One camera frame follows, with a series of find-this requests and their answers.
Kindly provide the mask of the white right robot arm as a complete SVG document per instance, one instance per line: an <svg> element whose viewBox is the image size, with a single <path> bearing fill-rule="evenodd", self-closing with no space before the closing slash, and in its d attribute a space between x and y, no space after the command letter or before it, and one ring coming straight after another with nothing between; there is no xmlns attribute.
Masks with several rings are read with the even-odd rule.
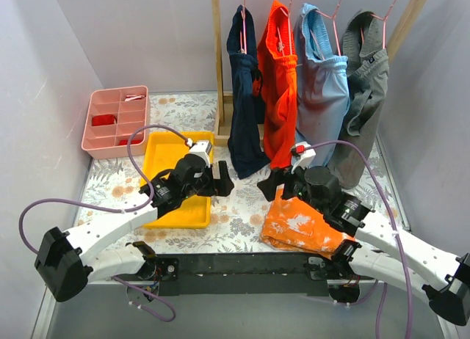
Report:
<svg viewBox="0 0 470 339"><path fill-rule="evenodd" d="M349 239L331 257L340 278L354 274L410 291L444 320L469 322L469 255L457 256L434 247L344 192L325 167L275 169L257 187L269 201L283 186L282 198L299 198L323 215L326 223Z"/></svg>

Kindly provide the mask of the pink wire hanger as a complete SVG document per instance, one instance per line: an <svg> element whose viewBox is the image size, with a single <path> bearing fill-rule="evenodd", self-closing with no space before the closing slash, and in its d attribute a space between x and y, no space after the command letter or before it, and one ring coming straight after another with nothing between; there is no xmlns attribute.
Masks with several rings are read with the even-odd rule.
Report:
<svg viewBox="0 0 470 339"><path fill-rule="evenodd" d="M386 14L383 17L377 16L376 14L374 14L372 12L367 12L367 14L369 15L370 18L376 18L376 19L378 19L379 21L381 21L383 23L383 37L382 37L382 48L383 49L386 49L387 22L388 22L388 19L389 19L389 16L390 16L392 10L394 9L394 6L395 6L396 2L397 2L397 0L392 1L390 7L388 8Z"/></svg>

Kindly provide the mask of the grey shorts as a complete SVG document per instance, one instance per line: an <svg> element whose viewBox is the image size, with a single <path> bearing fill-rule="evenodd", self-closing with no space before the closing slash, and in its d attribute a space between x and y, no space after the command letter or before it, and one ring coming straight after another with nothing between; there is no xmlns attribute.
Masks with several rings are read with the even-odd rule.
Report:
<svg viewBox="0 0 470 339"><path fill-rule="evenodd" d="M372 152L388 91L388 53L382 35L373 12L359 11L347 24L339 43L341 53L348 57L350 93L350 107L339 139L355 145L365 158Z"/></svg>

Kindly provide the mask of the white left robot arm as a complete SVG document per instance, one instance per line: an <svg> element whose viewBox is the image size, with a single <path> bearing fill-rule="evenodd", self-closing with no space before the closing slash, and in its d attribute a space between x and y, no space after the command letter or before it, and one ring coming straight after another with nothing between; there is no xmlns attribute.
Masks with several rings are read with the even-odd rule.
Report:
<svg viewBox="0 0 470 339"><path fill-rule="evenodd" d="M147 205L124 214L110 214L108 221L88 222L61 231L58 227L43 236L35 268L58 302L79 294L88 283L122 274L140 280L155 275L156 256L147 246L133 244L108 250L125 234L160 219L182 206L193 196L227 197L234 184L225 161L218 163L220 176L213 176L212 165L188 153L172 169L166 169L143 187L136 198Z"/></svg>

